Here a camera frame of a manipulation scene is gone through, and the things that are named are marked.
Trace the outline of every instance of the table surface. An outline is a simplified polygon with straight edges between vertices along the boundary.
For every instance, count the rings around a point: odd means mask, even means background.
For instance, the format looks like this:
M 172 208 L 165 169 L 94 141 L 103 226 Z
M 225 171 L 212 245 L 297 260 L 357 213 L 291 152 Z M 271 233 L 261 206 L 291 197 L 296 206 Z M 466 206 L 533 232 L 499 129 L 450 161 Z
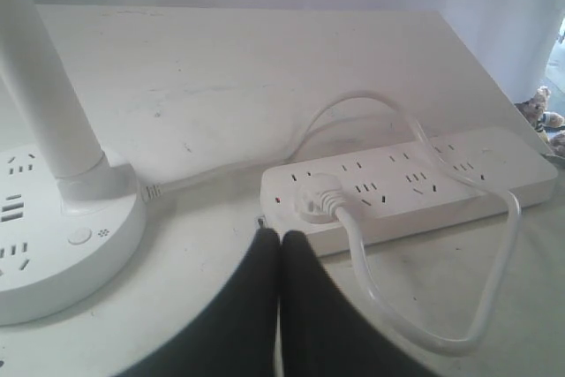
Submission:
M 393 95 L 431 134 L 501 125 L 545 145 L 434 12 L 331 12 L 42 6 L 47 27 L 103 144 L 149 182 L 279 151 L 319 105 L 357 88 Z M 32 142 L 0 87 L 0 149 Z M 298 159 L 410 139 L 378 104 L 332 109 Z M 105 376 L 191 321 L 227 281 L 260 215 L 261 170 L 151 203 L 125 269 L 66 311 L 0 328 L 3 375 Z M 360 292 L 348 255 L 328 272 L 376 327 L 445 376 L 565 374 L 565 238 L 560 176 L 524 226 L 482 346 L 443 358 L 401 339 Z M 390 302 L 446 336 L 467 329 L 503 217 L 369 249 Z

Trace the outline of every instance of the stuffed toy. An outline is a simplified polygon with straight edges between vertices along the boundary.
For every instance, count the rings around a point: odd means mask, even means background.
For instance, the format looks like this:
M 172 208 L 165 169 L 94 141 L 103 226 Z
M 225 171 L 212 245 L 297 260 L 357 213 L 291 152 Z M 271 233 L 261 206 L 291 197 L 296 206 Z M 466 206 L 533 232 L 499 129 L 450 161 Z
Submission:
M 562 117 L 557 112 L 546 111 L 547 100 L 550 95 L 551 92 L 549 89 L 542 86 L 529 101 L 516 104 L 518 110 L 524 115 L 536 132 L 538 132 L 539 137 L 544 140 L 545 143 L 549 143 L 546 127 L 559 128 L 565 123 L 565 117 Z M 563 149 L 565 150 L 565 137 L 561 139 L 563 139 Z

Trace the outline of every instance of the white button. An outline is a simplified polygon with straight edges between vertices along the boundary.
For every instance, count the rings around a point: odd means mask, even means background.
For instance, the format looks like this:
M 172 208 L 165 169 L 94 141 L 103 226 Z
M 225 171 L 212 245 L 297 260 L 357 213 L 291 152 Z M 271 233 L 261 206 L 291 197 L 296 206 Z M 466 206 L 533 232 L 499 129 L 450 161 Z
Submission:
M 69 236 L 68 240 L 71 245 L 82 245 L 86 243 L 91 236 L 92 231 L 90 229 L 78 229 Z

